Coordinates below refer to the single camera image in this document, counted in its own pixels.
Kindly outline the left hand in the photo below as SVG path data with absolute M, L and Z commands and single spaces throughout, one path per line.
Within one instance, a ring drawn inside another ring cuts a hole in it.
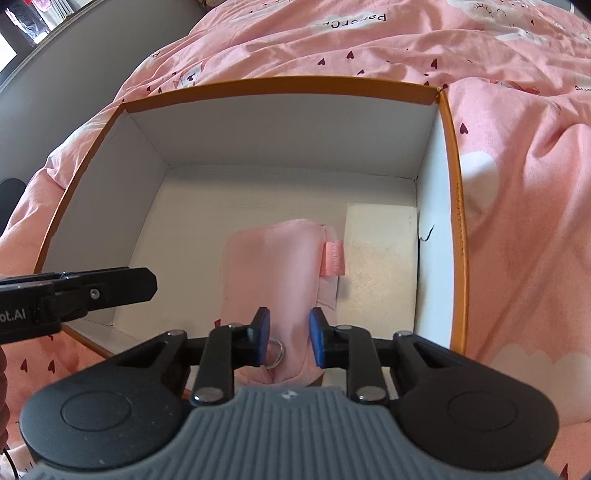
M 6 403 L 8 381 L 6 377 L 7 360 L 2 348 L 0 348 L 0 450 L 6 447 L 8 442 L 7 426 L 10 420 L 10 410 Z

